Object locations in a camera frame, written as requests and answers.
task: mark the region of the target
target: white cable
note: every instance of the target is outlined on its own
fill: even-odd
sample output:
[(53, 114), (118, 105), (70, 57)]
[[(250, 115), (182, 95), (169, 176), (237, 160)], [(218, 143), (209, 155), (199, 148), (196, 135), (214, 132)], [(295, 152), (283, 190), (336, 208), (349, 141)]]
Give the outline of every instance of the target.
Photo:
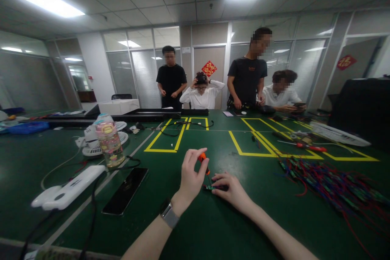
[(78, 151), (76, 152), (76, 154), (75, 154), (74, 156), (72, 156), (70, 159), (66, 160), (66, 161), (63, 162), (62, 164), (60, 164), (60, 165), (58, 165), (57, 167), (55, 167), (54, 169), (52, 169), (50, 172), (48, 172), (48, 173), (43, 177), (43, 179), (42, 179), (42, 181), (41, 181), (41, 188), (42, 188), (42, 190), (44, 190), (44, 191), (46, 190), (45, 185), (44, 185), (45, 179), (46, 179), (52, 172), (54, 172), (56, 169), (58, 169), (59, 167), (61, 167), (61, 166), (64, 165), (64, 164), (66, 164), (68, 161), (74, 159), (74, 158), (78, 155), (78, 153), (80, 152), (80, 150), (81, 150), (81, 147), (79, 147)]

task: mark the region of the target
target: cardboard box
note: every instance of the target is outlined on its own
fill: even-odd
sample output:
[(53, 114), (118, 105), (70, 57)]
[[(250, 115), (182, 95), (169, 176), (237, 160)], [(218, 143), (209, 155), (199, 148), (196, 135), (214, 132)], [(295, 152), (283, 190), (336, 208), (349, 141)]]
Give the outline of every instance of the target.
[(112, 100), (99, 103), (100, 113), (124, 115), (139, 108), (138, 100)]

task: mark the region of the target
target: black smartphone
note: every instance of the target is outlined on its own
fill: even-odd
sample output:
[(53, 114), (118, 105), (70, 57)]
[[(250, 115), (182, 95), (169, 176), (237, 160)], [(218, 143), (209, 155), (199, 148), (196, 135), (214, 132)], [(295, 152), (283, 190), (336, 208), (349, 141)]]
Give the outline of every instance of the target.
[(148, 169), (145, 168), (134, 168), (103, 208), (102, 213), (123, 215), (139, 185), (145, 178), (147, 171)]

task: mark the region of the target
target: woman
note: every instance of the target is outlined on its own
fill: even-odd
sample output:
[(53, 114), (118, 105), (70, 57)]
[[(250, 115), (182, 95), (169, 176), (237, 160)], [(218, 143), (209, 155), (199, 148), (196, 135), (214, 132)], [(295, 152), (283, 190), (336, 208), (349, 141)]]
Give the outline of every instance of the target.
[(193, 109), (212, 110), (215, 108), (216, 96), (224, 87), (224, 83), (210, 80), (204, 72), (198, 72), (191, 86), (180, 97), (180, 102), (190, 102)]

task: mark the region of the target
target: man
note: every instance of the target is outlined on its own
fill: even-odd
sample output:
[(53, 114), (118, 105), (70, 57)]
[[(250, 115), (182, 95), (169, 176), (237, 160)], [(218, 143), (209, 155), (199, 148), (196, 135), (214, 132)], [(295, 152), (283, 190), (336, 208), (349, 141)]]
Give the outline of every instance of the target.
[(186, 73), (183, 67), (176, 64), (175, 49), (171, 46), (162, 48), (166, 65), (160, 67), (157, 74), (158, 89), (162, 95), (162, 107), (172, 107), (179, 111), (182, 108), (180, 97), (187, 86)]
[[(276, 71), (272, 75), (272, 84), (263, 89), (264, 100), (261, 105), (273, 107), (277, 112), (282, 113), (301, 113), (306, 110), (306, 105), (298, 97), (296, 91), (290, 87), (298, 78), (292, 70)], [(288, 103), (303, 104), (300, 106), (291, 106)]]
[(227, 74), (227, 88), (230, 91), (227, 101), (228, 109), (240, 110), (243, 106), (246, 108), (255, 106), (256, 92), (258, 99), (263, 100), (262, 92), (264, 77), (267, 76), (267, 63), (257, 58), (269, 46), (271, 37), (272, 31), (269, 28), (258, 28), (252, 35), (247, 54), (232, 62)]

